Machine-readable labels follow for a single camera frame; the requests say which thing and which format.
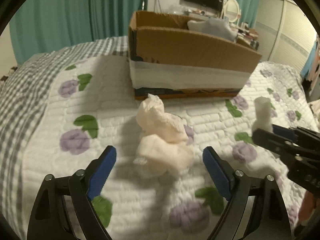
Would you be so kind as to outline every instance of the white quilted bedspread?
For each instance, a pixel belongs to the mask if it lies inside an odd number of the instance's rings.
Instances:
[[[201,158],[202,150],[209,145],[234,169],[249,176],[274,175],[290,220],[295,223],[304,189],[286,178],[286,166],[269,151],[252,146],[249,137],[241,141],[237,136],[244,132],[251,136],[250,127],[255,120],[253,100],[259,96],[271,98],[273,123],[317,130],[299,80],[290,67],[260,63],[240,96],[227,102],[221,98],[164,100],[165,110],[184,118],[195,132],[195,164],[178,179],[169,174],[141,179],[132,164],[141,132],[135,121],[140,102],[133,97],[127,58],[94,57],[68,69],[53,83],[46,112],[24,154],[25,230],[44,176],[72,175],[97,158],[107,145],[117,150],[116,164],[101,193],[113,203],[107,228],[113,239],[207,239],[218,216],[211,215],[210,226],[196,236],[170,228],[168,216],[172,207],[194,199],[195,190],[212,185]],[[75,119],[84,114],[96,119],[96,138],[94,132],[81,132],[81,127],[74,125]],[[76,132],[83,140],[80,147],[74,149],[60,143],[62,136],[73,136]]]

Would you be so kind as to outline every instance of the plaid fabric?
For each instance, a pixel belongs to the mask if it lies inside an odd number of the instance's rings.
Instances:
[[[50,86],[66,66],[99,55],[127,56],[127,37],[45,53],[25,62],[0,90],[0,212],[21,239],[23,152],[44,114]]]

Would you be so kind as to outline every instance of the metal screw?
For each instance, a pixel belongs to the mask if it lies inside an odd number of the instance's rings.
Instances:
[[[52,174],[48,174],[48,175],[46,175],[44,177],[44,180],[49,181],[49,180],[52,180],[52,178],[53,178],[53,175]]]
[[[267,175],[267,180],[269,180],[269,181],[274,181],[275,178],[274,178],[273,176],[271,176],[271,175]]]
[[[81,170],[77,170],[77,171],[76,171],[76,175],[77,175],[77,176],[82,176],[82,175],[84,175],[84,170],[82,170],[82,169],[81,169]]]
[[[295,156],[295,159],[296,159],[297,161],[300,161],[300,162],[302,161],[302,157],[300,157],[300,156],[298,156],[298,155]]]
[[[242,177],[242,176],[243,176],[243,171],[241,171],[241,170],[236,170],[236,175],[237,175],[238,177]]]
[[[304,180],[305,181],[310,181],[312,179],[312,176],[310,174],[306,175]]]

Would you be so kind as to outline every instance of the bed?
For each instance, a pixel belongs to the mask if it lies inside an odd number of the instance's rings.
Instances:
[[[262,62],[235,98],[164,100],[167,112],[193,128],[195,164],[177,178],[165,174],[142,180],[133,164],[140,102],[133,97],[127,55],[127,37],[79,44],[26,62],[1,88],[0,207],[18,236],[26,238],[43,177],[85,168],[108,144],[116,147],[118,158],[101,195],[113,204],[107,227],[113,239],[195,239],[195,234],[170,227],[168,217],[179,203],[194,201],[196,190],[213,186],[201,161],[209,145],[249,176],[272,174],[294,226],[305,190],[288,180],[286,166],[253,145],[250,136],[258,96],[271,98],[273,123],[318,130],[299,74],[289,66]],[[82,124],[75,120],[83,115],[94,118],[95,132],[81,132]],[[81,147],[61,144],[75,133],[83,140]],[[196,238],[206,239],[218,219],[210,214],[210,226]]]

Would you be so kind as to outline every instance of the cardboard box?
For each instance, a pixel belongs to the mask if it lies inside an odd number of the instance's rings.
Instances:
[[[129,62],[135,97],[233,97],[261,54],[216,36],[188,30],[184,15],[137,11],[129,24]]]

